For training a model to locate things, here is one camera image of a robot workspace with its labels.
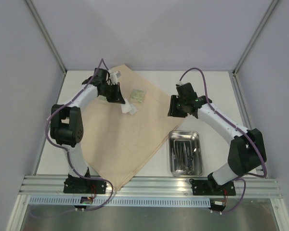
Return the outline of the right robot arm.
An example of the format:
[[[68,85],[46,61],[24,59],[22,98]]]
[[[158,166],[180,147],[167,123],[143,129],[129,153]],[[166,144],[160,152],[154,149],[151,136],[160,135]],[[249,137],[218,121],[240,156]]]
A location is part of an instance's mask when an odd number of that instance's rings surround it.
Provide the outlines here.
[[[168,115],[185,118],[192,115],[214,129],[229,145],[227,162],[208,175],[207,188],[218,195],[225,184],[265,166],[266,153],[262,133],[248,129],[222,113],[205,95],[198,96],[191,83],[177,84],[177,94],[171,96]]]

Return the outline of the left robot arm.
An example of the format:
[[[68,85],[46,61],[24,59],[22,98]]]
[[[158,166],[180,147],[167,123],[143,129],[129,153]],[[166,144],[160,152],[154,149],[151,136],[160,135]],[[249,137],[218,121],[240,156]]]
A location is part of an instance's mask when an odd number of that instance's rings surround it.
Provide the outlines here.
[[[119,71],[108,71],[96,68],[94,74],[84,80],[80,91],[65,104],[55,104],[48,119],[50,123],[49,143],[62,149],[69,165],[69,175],[76,177],[74,187],[81,193],[91,188],[89,167],[86,164],[81,140],[84,135],[82,111],[99,96],[106,98],[109,103],[118,103],[123,106],[127,102],[120,90]]]

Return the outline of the stainless steel tray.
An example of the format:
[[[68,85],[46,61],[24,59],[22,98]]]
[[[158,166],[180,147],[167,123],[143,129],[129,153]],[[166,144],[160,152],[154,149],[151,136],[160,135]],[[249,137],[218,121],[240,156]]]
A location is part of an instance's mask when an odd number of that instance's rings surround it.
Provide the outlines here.
[[[175,177],[201,177],[203,163],[196,131],[173,130],[169,133],[170,173]]]

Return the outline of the green sachet packet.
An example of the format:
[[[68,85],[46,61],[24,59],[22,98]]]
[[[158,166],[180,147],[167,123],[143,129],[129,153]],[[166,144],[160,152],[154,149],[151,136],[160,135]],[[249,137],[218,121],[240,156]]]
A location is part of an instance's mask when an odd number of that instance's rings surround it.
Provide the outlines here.
[[[130,100],[135,103],[143,103],[145,99],[145,90],[141,89],[132,89],[130,94]]]
[[[101,101],[107,101],[107,98],[105,97],[105,96],[99,96],[99,99],[101,100]]]

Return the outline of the scalpel handle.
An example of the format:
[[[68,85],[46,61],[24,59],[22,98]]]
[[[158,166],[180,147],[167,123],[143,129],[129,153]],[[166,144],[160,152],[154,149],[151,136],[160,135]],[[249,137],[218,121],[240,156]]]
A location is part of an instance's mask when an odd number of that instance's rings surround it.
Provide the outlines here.
[[[177,162],[176,151],[175,151],[174,146],[171,148],[171,152],[172,152],[173,161]]]

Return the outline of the small steel scissors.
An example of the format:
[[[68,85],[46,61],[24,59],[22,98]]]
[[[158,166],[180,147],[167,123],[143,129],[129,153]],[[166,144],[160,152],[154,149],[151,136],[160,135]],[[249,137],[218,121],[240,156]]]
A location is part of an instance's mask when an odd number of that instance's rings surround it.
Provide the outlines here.
[[[193,168],[188,168],[188,167],[186,167],[186,168],[184,169],[184,173],[185,173],[186,175],[194,175],[194,169],[193,169]]]

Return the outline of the steel tweezers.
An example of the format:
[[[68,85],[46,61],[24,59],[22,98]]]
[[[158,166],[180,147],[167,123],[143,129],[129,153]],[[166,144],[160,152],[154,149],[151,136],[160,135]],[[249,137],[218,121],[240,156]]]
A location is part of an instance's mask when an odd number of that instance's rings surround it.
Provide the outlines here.
[[[178,159],[181,164],[187,164],[187,148],[184,141],[177,144]]]
[[[185,168],[185,150],[184,150],[184,143],[178,145],[179,149],[179,159],[180,159],[180,168],[184,169]]]

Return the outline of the white gauze pad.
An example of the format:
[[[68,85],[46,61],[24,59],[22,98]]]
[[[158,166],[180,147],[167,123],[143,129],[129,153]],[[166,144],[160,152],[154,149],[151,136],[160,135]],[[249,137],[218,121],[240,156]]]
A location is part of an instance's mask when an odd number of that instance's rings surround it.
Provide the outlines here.
[[[128,102],[128,100],[125,98],[124,98],[124,103],[122,103],[120,106],[121,106],[121,111],[124,114],[129,113],[131,111],[131,105]]]
[[[133,104],[130,104],[130,115],[134,115],[137,111],[137,108]]]

